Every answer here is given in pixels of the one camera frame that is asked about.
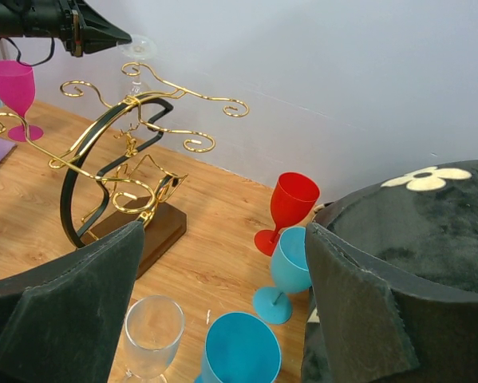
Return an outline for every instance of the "wooden base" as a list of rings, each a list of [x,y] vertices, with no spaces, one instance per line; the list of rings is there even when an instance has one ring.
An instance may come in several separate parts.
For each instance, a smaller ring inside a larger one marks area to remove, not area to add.
[[[125,206],[129,208],[141,207],[148,202],[149,197],[141,197],[130,201]],[[124,226],[137,218],[134,214],[125,214],[121,211],[112,213],[92,228],[92,233],[98,238]],[[143,257],[137,271],[136,279],[144,274],[187,230],[187,215],[168,203],[160,203],[152,221],[144,231]],[[85,244],[94,242],[88,233],[81,238]]]

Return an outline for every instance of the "wood grain surface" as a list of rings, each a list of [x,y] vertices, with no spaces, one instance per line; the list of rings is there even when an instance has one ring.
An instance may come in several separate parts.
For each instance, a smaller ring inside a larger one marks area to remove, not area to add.
[[[35,103],[27,118],[45,131],[37,143],[58,154],[90,124],[85,118],[41,102]],[[7,126],[14,122],[3,121]],[[113,133],[106,132],[99,140],[86,161],[86,170],[95,172],[124,153],[124,141],[113,138]],[[253,242],[258,230],[273,226],[269,208],[272,190],[157,145],[148,152],[166,169],[189,173],[170,199],[187,213],[188,231],[136,281],[131,304],[151,294],[164,294],[181,305],[186,328],[165,376],[170,382],[193,382],[211,323],[230,311],[253,314],[253,293],[262,286],[273,286],[270,258],[256,250]],[[50,169],[48,160],[27,143],[19,143],[0,164],[0,279],[73,250],[61,228],[58,211],[65,170]],[[140,174],[155,185],[159,171],[145,166]],[[100,197],[94,182],[78,181],[74,218],[79,219],[96,206]],[[291,295],[290,299],[294,304],[290,321],[271,326],[282,347],[279,382],[300,380],[307,292]],[[126,371],[122,341],[123,336],[109,376],[111,382],[121,381]]]

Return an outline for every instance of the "wooden table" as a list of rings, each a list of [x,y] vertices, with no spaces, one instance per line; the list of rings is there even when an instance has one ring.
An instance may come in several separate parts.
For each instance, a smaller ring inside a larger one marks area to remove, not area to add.
[[[64,152],[90,123],[40,102],[28,112],[28,119],[45,131],[37,142],[54,153]],[[95,172],[123,154],[124,142],[113,138],[113,133],[107,132],[101,138],[86,161],[87,169]],[[193,382],[199,373],[204,337],[211,322],[229,311],[253,314],[253,293],[261,286],[273,286],[270,258],[257,251],[253,242],[256,231],[272,227],[272,190],[157,145],[149,152],[168,170],[189,173],[170,199],[187,213],[188,232],[136,282],[131,304],[150,294],[165,294],[182,306],[186,328],[165,376],[170,382]],[[0,164],[0,279],[73,250],[58,212],[65,170],[50,169],[48,160],[32,146],[20,143]],[[148,177],[149,170],[145,170],[143,174]],[[158,176],[150,175],[149,179],[156,182]],[[94,207],[100,195],[95,183],[80,183],[76,187],[74,217]],[[292,296],[291,301],[294,314],[290,321],[271,326],[282,347],[280,382],[300,379],[307,293]],[[109,381],[121,381],[124,376],[121,342]]]

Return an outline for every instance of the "pink wine glass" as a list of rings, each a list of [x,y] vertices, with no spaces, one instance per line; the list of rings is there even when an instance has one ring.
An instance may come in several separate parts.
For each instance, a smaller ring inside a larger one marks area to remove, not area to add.
[[[33,104],[35,96],[33,68],[22,65],[15,60],[0,61],[0,100],[19,116],[25,117]],[[44,132],[30,125],[30,139],[38,140]],[[8,131],[8,137],[25,142],[26,133],[22,125]]]
[[[305,219],[319,196],[317,184],[303,174],[287,172],[280,175],[271,197],[275,229],[256,233],[256,248],[271,256],[279,240],[279,231]]]

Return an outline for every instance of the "black wire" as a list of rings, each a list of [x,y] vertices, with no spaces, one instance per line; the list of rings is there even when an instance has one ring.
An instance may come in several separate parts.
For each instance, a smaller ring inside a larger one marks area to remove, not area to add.
[[[50,38],[50,52],[49,52],[49,56],[47,56],[47,58],[45,60],[42,60],[42,61],[39,61],[37,62],[36,64],[26,64],[25,62],[22,62],[21,61],[21,56],[22,56],[22,52],[21,50],[18,48],[17,44],[15,44],[13,42],[13,40],[11,38],[5,38],[5,40],[7,40],[11,45],[13,45],[15,47],[15,49],[17,50],[17,58],[15,59],[19,64],[21,65],[24,65],[24,66],[37,66],[37,65],[40,65],[40,64],[44,64],[45,62],[49,61],[51,58],[53,58],[54,56],[54,50],[56,49],[56,42],[54,41],[54,38],[51,37]]]

